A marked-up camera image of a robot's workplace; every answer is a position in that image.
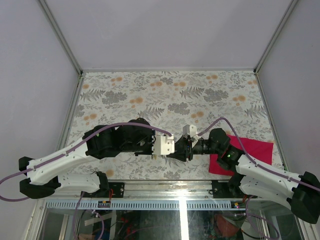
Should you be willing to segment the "large metal keyring with clips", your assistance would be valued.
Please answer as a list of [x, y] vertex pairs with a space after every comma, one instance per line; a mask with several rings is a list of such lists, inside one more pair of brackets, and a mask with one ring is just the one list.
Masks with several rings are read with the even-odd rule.
[[162, 160], [162, 159], [165, 159], [166, 157], [167, 157], [166, 155], [155, 155], [155, 154], [151, 156], [153, 160]]

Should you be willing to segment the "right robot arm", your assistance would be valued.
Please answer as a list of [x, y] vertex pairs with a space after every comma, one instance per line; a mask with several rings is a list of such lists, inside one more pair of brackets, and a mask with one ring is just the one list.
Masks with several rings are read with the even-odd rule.
[[207, 139], [184, 134], [175, 142], [167, 136], [164, 150], [168, 157], [182, 162], [194, 155], [217, 155], [218, 164], [234, 173], [227, 188], [231, 196], [257, 196], [288, 208], [307, 223], [316, 224], [319, 220], [320, 182], [314, 174], [298, 174], [264, 163], [232, 145], [221, 128], [211, 130]]

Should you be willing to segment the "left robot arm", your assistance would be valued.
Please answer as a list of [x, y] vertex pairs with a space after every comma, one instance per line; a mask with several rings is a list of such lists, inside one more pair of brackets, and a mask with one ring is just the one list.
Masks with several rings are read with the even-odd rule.
[[52, 195], [84, 193], [88, 197], [106, 197], [110, 186], [101, 171], [70, 173], [76, 167], [114, 158], [120, 153], [151, 155], [156, 131], [143, 118], [130, 120], [125, 125], [98, 125], [83, 137], [45, 157], [19, 159], [19, 170], [26, 178], [19, 190], [30, 199]]

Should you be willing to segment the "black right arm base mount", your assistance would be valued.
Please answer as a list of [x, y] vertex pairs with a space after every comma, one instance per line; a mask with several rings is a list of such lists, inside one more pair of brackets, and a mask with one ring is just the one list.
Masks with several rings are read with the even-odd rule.
[[249, 185], [257, 186], [259, 181], [252, 177], [235, 173], [229, 180], [211, 180], [208, 191], [214, 199], [243, 198], [250, 195]]

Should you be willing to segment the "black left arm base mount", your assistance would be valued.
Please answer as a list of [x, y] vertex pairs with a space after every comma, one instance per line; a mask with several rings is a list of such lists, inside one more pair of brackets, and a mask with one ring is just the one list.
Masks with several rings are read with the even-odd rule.
[[92, 195], [94, 198], [123, 198], [125, 193], [124, 182], [109, 182], [107, 175], [103, 172], [96, 173], [99, 184], [99, 189]]

